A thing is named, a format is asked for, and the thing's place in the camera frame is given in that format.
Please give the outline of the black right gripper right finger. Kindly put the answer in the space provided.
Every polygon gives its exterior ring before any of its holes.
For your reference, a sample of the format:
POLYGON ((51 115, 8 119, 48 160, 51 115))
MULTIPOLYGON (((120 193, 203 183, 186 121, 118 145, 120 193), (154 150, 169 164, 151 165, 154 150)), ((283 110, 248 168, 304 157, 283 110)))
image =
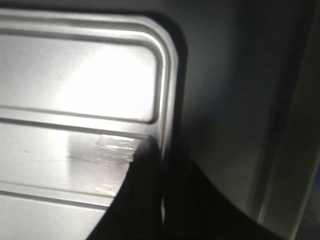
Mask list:
POLYGON ((169 164, 165 240, 278 240, 231 204, 194 161, 169 164))

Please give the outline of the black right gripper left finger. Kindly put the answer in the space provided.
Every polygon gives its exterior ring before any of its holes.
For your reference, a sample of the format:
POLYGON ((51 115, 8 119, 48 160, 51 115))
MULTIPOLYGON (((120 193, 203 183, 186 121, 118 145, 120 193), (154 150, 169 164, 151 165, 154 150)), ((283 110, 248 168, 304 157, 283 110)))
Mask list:
POLYGON ((112 204, 89 240, 158 240, 161 235, 159 151, 141 143, 112 204))

